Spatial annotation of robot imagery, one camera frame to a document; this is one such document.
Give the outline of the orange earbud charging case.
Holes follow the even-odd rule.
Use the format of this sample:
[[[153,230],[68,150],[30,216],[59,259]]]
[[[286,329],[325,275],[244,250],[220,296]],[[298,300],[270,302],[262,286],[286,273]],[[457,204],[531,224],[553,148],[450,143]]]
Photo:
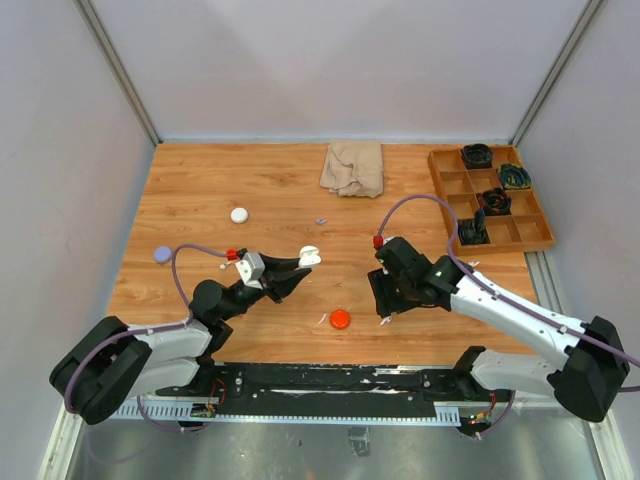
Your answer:
[[[334,310],[329,317],[330,324],[338,330],[346,329],[351,323],[351,316],[343,309]]]

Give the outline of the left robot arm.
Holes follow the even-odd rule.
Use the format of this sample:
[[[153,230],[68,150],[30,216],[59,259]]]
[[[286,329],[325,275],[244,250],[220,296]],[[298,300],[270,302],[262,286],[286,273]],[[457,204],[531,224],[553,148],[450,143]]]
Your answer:
[[[230,337],[229,320],[264,298],[282,302],[321,262],[314,246],[303,247],[294,258],[246,249],[225,256],[238,281],[198,283],[192,295],[182,297],[185,319],[155,326],[126,324],[116,316],[100,320],[50,373],[49,383],[65,409],[96,425],[125,401],[164,388],[207,393],[214,371],[204,363]]]

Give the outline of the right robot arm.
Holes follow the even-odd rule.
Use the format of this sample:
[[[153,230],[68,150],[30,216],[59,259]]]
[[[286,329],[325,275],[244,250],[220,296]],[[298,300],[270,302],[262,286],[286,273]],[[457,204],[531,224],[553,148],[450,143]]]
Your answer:
[[[479,320],[532,349],[522,355],[468,348],[452,377],[460,397],[522,391],[551,397],[583,420],[605,419],[630,371],[613,323],[600,316],[584,322],[545,309],[449,255],[431,262],[402,237],[377,236],[373,246],[380,267],[368,279],[382,319],[441,308]]]

